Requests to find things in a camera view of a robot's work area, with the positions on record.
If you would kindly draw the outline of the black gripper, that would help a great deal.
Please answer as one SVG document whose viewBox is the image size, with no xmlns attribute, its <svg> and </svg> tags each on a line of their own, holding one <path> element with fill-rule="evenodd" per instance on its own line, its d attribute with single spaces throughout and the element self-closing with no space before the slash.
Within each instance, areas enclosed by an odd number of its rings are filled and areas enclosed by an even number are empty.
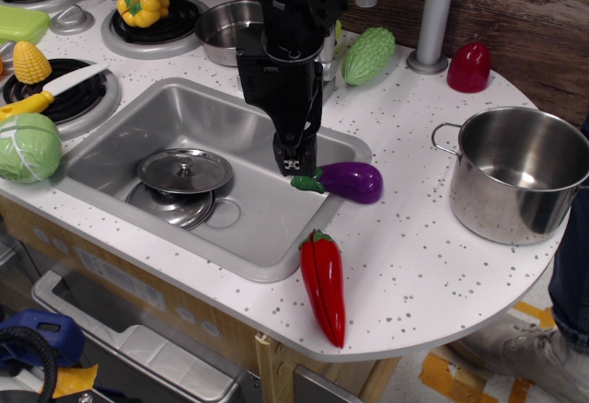
<svg viewBox="0 0 589 403">
<path fill-rule="evenodd" d="M 317 171 L 317 133 L 322 115 L 322 69 L 314 61 L 280 63 L 262 48 L 263 26 L 237 35 L 237 67 L 244 99 L 271 119 L 274 160 L 280 173 L 313 177 Z"/>
</svg>

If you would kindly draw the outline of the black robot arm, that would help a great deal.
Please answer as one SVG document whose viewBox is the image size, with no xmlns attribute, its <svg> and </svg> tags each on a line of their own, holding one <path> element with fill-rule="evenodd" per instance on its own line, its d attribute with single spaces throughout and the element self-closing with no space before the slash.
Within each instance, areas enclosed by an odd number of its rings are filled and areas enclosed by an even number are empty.
<svg viewBox="0 0 589 403">
<path fill-rule="evenodd" d="M 272 150 L 285 176 L 313 176 L 323 89 L 335 71 L 335 26 L 348 0 L 258 0 L 262 29 L 237 37 L 245 101 L 274 126 Z"/>
</svg>

